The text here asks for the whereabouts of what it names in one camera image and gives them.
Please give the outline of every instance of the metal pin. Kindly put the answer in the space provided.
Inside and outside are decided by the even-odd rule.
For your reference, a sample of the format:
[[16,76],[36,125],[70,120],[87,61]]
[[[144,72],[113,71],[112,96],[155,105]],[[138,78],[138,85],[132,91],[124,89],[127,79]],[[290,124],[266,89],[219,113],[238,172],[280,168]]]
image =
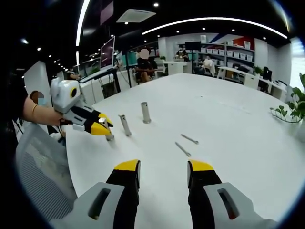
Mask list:
[[187,152],[178,142],[175,142],[175,143],[188,157],[191,156],[191,154],[189,152]]
[[119,117],[121,119],[121,122],[122,122],[122,125],[123,125],[126,136],[127,137],[131,136],[132,133],[130,132],[130,129],[128,127],[125,115],[119,115]]
[[101,124],[103,124],[103,125],[109,130],[109,132],[110,132],[109,135],[105,135],[105,136],[106,136],[106,140],[107,140],[107,141],[112,141],[112,140],[114,139],[114,135],[111,133],[111,130],[110,130],[110,128],[108,127],[107,119],[106,119],[106,118],[100,118],[100,119],[99,119],[99,122],[100,122]]
[[187,140],[190,140],[191,142],[194,142],[194,143],[197,144],[197,145],[199,144],[198,141],[195,141],[195,140],[191,139],[191,138],[188,137],[188,136],[185,136],[185,135],[183,135],[183,134],[181,134],[181,136],[184,137],[184,138],[186,138]]
[[145,124],[151,123],[151,118],[149,117],[148,105],[147,102],[141,103],[142,112],[143,112],[143,122]]

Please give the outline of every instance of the gold bracelet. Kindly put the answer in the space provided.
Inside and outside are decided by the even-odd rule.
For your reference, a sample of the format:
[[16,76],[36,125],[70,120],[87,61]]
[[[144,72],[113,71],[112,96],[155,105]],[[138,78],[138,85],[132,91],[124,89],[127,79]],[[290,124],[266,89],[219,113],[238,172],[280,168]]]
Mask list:
[[32,109],[32,116],[34,117],[34,110],[35,110],[35,108],[38,106],[38,104],[36,104],[34,107],[33,107],[33,109]]

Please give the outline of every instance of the white tabletop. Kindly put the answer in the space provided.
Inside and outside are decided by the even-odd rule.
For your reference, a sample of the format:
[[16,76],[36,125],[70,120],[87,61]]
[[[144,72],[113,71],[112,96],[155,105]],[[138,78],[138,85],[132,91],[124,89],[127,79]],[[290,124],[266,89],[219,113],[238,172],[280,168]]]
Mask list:
[[[148,102],[152,122],[142,122]],[[273,118],[271,106],[285,105],[260,91],[224,80],[175,74],[107,98],[94,107],[113,121],[115,141],[67,128],[67,154],[78,196],[105,182],[119,163],[139,159],[140,204],[135,228],[192,228],[187,160],[210,163],[254,203],[265,219],[280,220],[305,177],[305,145]],[[118,115],[126,115],[126,137]],[[182,138],[185,134],[199,145]]]
[[272,85],[272,86],[274,86],[274,87],[276,87],[276,88],[278,88],[278,89],[280,89],[280,90],[282,90],[282,91],[284,91],[284,92],[287,92],[287,90],[286,90],[285,88],[282,88],[280,85],[277,85],[277,84],[275,84],[275,83],[273,83],[273,82],[271,82],[271,81],[269,81],[269,80],[265,80],[265,79],[263,79],[263,78],[261,78],[261,77],[259,77],[259,76],[257,76],[257,75],[252,75],[252,74],[250,74],[250,73],[245,73],[245,72],[243,72],[243,71],[237,70],[236,68],[219,67],[219,69],[224,69],[224,70],[236,72],[236,73],[240,73],[240,74],[243,74],[243,75],[249,75],[249,76],[254,77],[254,78],[256,78],[256,79],[258,79],[258,80],[260,80],[260,81],[264,81],[264,82],[266,82],[267,84],[270,84],[270,85]]

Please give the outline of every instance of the ceiling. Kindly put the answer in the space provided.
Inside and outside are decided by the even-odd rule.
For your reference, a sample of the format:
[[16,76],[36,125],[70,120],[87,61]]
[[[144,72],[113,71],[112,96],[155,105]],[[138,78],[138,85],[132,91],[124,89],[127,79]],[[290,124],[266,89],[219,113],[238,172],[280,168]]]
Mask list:
[[[244,0],[215,0],[197,1],[188,0],[114,0],[114,15],[104,25],[100,26],[101,1],[91,0],[88,6],[84,24],[83,35],[80,46],[76,47],[76,33],[83,0],[32,0],[23,3],[20,8],[19,22],[14,27],[17,43],[15,52],[12,53],[14,68],[30,68],[37,60],[47,64],[50,74],[56,74],[64,67],[76,64],[75,53],[80,52],[80,60],[86,61],[89,55],[98,52],[110,35],[116,36],[116,49],[130,49],[157,40],[157,35],[174,36],[179,34],[203,32],[216,32],[225,34],[236,34],[262,39],[275,47],[280,47],[289,40],[260,28],[258,26],[235,21],[195,21],[169,26],[146,35],[142,32],[175,21],[201,18],[201,17],[230,17],[257,22],[271,27],[287,36],[289,34],[284,22],[276,14],[267,0],[255,0],[252,2]],[[140,9],[156,12],[156,15],[142,23],[116,23],[120,16],[128,9]],[[292,14],[293,8],[286,8]],[[25,38],[29,43],[20,42]]]

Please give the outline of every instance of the gray mesh chair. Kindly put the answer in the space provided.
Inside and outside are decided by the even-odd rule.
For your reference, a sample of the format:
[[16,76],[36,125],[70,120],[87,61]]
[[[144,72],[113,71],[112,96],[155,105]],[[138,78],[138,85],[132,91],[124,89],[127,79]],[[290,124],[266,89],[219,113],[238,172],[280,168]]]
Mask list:
[[61,185],[64,182],[60,181],[65,174],[70,178],[64,146],[39,125],[30,124],[19,140],[15,159],[27,195],[48,221],[61,219],[72,211],[75,191],[72,189],[74,193],[71,197]]

